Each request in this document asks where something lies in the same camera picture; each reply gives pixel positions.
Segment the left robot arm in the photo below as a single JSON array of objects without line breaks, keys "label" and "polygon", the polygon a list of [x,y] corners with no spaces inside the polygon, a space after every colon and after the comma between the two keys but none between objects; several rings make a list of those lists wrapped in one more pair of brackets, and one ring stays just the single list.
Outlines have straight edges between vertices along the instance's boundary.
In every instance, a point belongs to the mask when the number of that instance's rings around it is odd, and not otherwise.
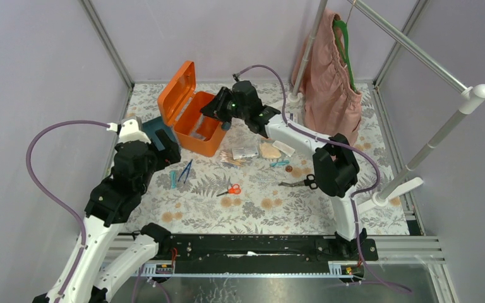
[{"label": "left robot arm", "polygon": [[103,268],[108,250],[131,212],[141,203],[153,173],[181,159],[176,141],[163,129],[155,132],[155,143],[140,140],[118,143],[111,174],[96,186],[85,208],[84,231],[63,274],[34,302],[110,302],[125,281],[149,259],[164,259],[171,250],[171,233],[148,223],[134,242]]}]

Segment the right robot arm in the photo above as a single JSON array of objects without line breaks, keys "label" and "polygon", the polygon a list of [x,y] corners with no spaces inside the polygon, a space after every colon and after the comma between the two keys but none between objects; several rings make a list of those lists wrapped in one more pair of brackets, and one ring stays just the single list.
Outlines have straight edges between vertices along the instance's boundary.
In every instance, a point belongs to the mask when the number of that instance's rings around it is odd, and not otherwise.
[{"label": "right robot arm", "polygon": [[240,119],[251,132],[285,143],[311,158],[313,173],[303,185],[330,197],[339,256],[352,260],[361,253],[366,233],[357,226],[357,207],[349,200],[360,168],[344,135],[328,137],[292,122],[280,110],[264,105],[250,81],[238,81],[232,88],[223,86],[200,112],[220,122],[223,128],[233,119]]}]

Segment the white gauze packet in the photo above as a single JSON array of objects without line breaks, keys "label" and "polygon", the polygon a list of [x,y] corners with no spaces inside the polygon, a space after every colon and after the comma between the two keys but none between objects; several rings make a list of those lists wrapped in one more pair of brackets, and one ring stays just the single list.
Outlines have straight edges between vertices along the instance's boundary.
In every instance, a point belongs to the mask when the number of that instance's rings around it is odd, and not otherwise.
[{"label": "white gauze packet", "polygon": [[293,156],[295,154],[296,150],[292,148],[291,146],[281,142],[281,141],[274,141],[272,143],[272,146],[287,155],[288,157]]}]

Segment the alcohol wipe packets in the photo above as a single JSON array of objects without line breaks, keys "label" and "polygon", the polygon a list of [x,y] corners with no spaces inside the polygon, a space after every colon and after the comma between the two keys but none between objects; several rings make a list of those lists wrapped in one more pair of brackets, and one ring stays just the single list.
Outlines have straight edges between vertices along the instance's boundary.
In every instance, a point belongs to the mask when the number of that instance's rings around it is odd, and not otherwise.
[{"label": "alcohol wipe packets", "polygon": [[256,146],[246,146],[232,149],[232,157],[234,160],[253,158],[259,155],[260,153]]}]

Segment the cotton swab bag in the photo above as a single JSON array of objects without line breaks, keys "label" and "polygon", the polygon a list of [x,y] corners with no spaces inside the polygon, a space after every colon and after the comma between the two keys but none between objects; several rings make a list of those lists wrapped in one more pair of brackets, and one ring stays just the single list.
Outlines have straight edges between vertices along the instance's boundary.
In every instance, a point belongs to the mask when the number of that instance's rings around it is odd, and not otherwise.
[{"label": "cotton swab bag", "polygon": [[234,159],[233,154],[227,151],[221,151],[219,153],[219,160],[222,163],[226,163],[235,167],[242,167],[245,164],[244,160]]}]

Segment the blue bandage package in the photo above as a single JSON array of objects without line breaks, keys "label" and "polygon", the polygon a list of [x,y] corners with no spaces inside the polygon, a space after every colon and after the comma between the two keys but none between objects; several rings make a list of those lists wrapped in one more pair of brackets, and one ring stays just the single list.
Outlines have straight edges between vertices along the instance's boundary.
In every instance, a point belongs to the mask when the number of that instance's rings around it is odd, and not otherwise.
[{"label": "blue bandage package", "polygon": [[209,140],[215,132],[217,124],[215,119],[201,116],[193,131],[193,136],[203,141]]}]

